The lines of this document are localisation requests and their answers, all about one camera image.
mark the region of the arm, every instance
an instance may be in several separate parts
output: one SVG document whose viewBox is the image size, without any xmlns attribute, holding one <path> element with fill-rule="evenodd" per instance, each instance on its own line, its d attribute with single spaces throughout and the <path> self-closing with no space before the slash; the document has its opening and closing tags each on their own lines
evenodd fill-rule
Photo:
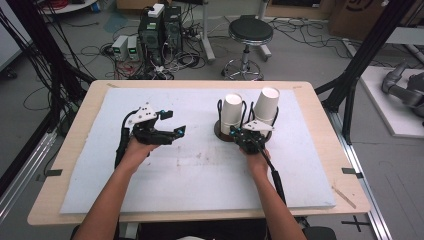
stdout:
<svg viewBox="0 0 424 240">
<path fill-rule="evenodd" d="M 306 240 L 293 215 L 269 182 L 267 177 L 268 165 L 264 157 L 260 153 L 254 155 L 245 154 L 245 156 L 258 190 L 272 239 Z"/>
<path fill-rule="evenodd" d="M 100 192 L 74 240 L 113 239 L 122 202 L 127 192 L 131 176 L 157 145 L 144 145 L 131 139 L 121 163 L 112 173 Z"/>
</svg>

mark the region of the hand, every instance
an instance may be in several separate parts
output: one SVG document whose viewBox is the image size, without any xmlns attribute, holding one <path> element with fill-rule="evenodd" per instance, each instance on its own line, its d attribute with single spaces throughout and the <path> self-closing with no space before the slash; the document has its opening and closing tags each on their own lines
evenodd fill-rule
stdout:
<svg viewBox="0 0 424 240">
<path fill-rule="evenodd" d="M 124 169 L 130 174 L 135 173 L 149 153 L 157 147 L 159 147 L 159 145 L 145 145 L 139 143 L 137 139 L 131 138 L 118 168 Z"/>
<path fill-rule="evenodd" d="M 240 148 L 240 152 L 242 152 L 243 155 L 246 157 L 247 165 L 249 167 L 250 174 L 252 174 L 252 177 L 261 177 L 267 175 L 268 164 L 261 153 L 249 155 L 246 154 L 242 148 Z M 264 149 L 264 152 L 268 156 L 268 158 L 271 159 L 268 150 Z"/>
</svg>

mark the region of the stool leg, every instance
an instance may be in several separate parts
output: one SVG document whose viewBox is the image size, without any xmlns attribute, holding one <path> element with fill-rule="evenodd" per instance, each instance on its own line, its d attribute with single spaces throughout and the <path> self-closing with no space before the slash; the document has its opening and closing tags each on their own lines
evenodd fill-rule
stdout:
<svg viewBox="0 0 424 240">
<path fill-rule="evenodd" d="M 248 70 L 249 67 L 249 45 L 246 45 L 246 47 L 244 48 L 243 51 L 243 56 L 241 58 L 241 66 L 240 66 L 240 71 L 241 72 L 246 72 Z"/>
</svg>

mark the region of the white paper cup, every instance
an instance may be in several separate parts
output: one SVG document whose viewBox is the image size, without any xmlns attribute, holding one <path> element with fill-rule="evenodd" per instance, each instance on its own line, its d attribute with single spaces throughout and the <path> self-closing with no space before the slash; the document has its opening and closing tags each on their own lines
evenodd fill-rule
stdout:
<svg viewBox="0 0 424 240">
<path fill-rule="evenodd" d="M 264 87 L 259 95 L 258 101 L 253 108 L 255 117 L 264 121 L 274 120 L 277 113 L 280 91 L 273 87 Z"/>
<path fill-rule="evenodd" d="M 230 93 L 225 96 L 221 111 L 221 132 L 228 135 L 230 126 L 240 125 L 243 99 L 237 93 Z"/>
</svg>

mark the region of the white paper sheet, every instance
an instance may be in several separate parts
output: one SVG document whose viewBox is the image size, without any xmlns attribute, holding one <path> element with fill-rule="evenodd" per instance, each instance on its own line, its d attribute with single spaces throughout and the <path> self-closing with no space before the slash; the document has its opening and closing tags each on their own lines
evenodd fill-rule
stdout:
<svg viewBox="0 0 424 240">
<path fill-rule="evenodd" d="M 122 212 L 260 209 L 246 160 L 213 132 L 217 101 L 237 92 L 250 106 L 260 90 L 110 89 L 76 163 L 61 213 L 86 213 L 113 172 L 122 120 L 149 102 L 173 118 L 155 127 L 186 135 L 154 150 L 132 177 Z M 333 207 L 335 200 L 291 90 L 280 90 L 280 114 L 266 144 L 289 207 Z"/>
</svg>

